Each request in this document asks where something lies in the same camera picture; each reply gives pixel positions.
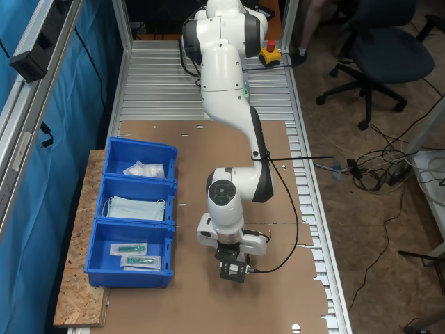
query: white packet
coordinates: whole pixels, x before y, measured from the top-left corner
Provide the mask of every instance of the white packet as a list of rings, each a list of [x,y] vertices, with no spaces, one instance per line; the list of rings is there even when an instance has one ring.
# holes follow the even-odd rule
[[[121,267],[140,267],[161,269],[161,257],[150,255],[123,255],[120,258]]]
[[[132,271],[160,271],[160,269],[138,268],[138,267],[128,267],[128,266],[125,266],[124,270],[132,270]]]
[[[139,160],[134,165],[124,170],[124,174],[165,179],[164,166],[162,164],[145,165]]]
[[[110,255],[146,255],[148,243],[110,244]]]

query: chair wheel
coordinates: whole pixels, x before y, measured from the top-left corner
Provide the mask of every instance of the chair wheel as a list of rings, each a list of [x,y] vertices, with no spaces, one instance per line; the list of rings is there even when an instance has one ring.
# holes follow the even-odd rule
[[[396,106],[394,107],[394,110],[397,111],[398,113],[402,112],[403,109],[406,107],[406,102],[399,102],[396,104]]]
[[[325,102],[326,102],[326,96],[324,95],[317,96],[317,98],[315,99],[315,103],[317,103],[317,105],[319,106],[323,106]]]
[[[368,129],[368,122],[365,121],[365,120],[361,121],[359,123],[359,129],[362,130],[362,131]]]
[[[337,75],[339,75],[338,69],[336,69],[336,68],[332,69],[331,72],[329,72],[329,75],[333,78],[336,78]]]

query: person's leg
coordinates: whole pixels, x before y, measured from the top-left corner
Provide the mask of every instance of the person's leg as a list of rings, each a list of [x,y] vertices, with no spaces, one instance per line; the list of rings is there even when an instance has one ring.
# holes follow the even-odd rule
[[[320,23],[321,11],[326,2],[327,0],[311,0],[306,14],[305,25],[303,26],[300,47],[298,48],[298,53],[292,57],[293,66],[303,64],[306,61],[307,46]]]

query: wooden board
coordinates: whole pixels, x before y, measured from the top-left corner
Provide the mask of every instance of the wooden board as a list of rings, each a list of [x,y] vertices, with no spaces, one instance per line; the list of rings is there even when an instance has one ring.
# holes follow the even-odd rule
[[[55,326],[89,327],[105,323],[109,289],[92,287],[83,272],[104,160],[104,150],[91,151],[58,295]]]

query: black device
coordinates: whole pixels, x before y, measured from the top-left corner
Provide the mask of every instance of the black device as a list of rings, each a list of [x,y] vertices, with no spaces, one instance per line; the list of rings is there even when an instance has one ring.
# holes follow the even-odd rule
[[[29,83],[42,79],[48,72],[49,61],[56,47],[71,3],[72,0],[53,2],[34,45],[29,50],[24,50],[11,58],[9,65],[26,82]]]
[[[249,9],[252,9],[252,10],[258,12],[258,13],[263,14],[268,21],[275,17],[275,11],[274,10],[271,10],[271,9],[269,9],[267,7],[259,5],[258,3],[254,4],[254,5],[251,5],[251,6],[246,6],[246,7],[248,7]]]

